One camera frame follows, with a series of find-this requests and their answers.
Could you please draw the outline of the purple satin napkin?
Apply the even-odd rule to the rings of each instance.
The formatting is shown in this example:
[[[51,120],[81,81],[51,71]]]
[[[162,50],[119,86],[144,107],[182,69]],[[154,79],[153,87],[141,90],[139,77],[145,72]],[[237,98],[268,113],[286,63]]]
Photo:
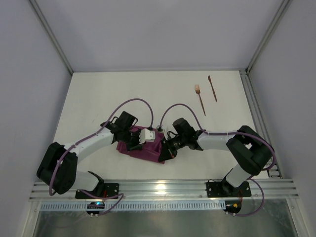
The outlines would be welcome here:
[[[118,142],[116,150],[121,154],[133,158],[164,164],[165,161],[158,160],[162,151],[161,140],[164,138],[164,134],[162,132],[158,132],[156,129],[154,129],[154,132],[156,135],[155,140],[153,142],[146,142],[141,150],[128,151],[126,144],[121,141]]]

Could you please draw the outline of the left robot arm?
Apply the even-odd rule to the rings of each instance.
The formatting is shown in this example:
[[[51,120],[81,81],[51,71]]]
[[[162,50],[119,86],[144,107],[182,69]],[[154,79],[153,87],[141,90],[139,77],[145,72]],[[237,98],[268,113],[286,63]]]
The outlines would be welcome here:
[[[50,195],[64,194],[70,189],[84,190],[101,197],[103,179],[92,171],[78,171],[78,164],[99,149],[115,142],[123,142],[128,148],[141,148],[141,129],[135,128],[138,119],[122,112],[119,117],[102,124],[101,128],[74,143],[50,144],[38,167],[36,176],[49,186]]]

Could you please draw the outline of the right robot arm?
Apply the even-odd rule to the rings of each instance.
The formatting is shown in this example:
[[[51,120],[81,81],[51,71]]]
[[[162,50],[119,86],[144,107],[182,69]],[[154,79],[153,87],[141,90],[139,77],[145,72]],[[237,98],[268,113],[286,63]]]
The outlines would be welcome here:
[[[174,159],[178,150],[188,147],[196,151],[219,150],[230,153],[236,160],[233,167],[221,181],[207,182],[207,195],[210,198],[230,198],[244,194],[251,196],[248,178],[258,175],[273,156],[273,149],[252,128],[243,125],[239,130],[225,135],[212,135],[210,132],[195,130],[184,119],[173,124],[176,131],[173,137],[161,139],[159,162]]]

